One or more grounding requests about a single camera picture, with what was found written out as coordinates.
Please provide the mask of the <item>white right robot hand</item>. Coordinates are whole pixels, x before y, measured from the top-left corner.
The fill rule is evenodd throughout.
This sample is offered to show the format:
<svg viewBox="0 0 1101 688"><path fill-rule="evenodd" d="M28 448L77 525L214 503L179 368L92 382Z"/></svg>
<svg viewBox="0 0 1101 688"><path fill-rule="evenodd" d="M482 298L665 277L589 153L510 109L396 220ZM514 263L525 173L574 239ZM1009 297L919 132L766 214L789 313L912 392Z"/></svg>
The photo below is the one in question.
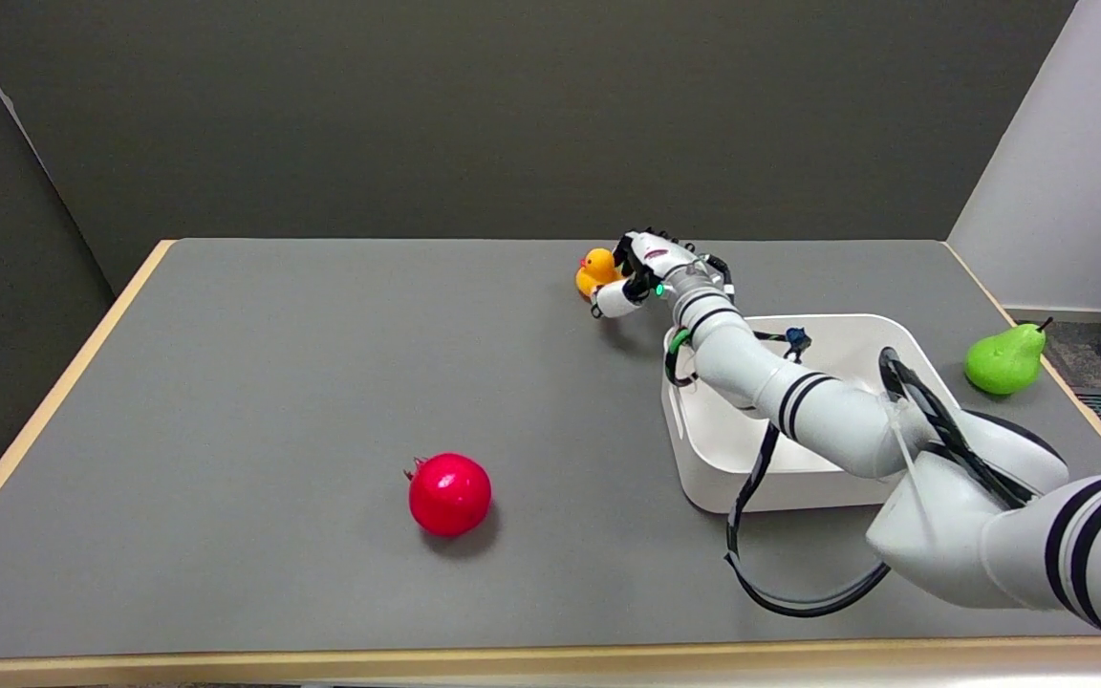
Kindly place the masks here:
<svg viewBox="0 0 1101 688"><path fill-rule="evenodd" d="M652 229L626 231L617 240L613 256L621 279L590 293L591 313L597 319L637 312L671 274L707 261L707 254L696 252L691 243Z"/></svg>

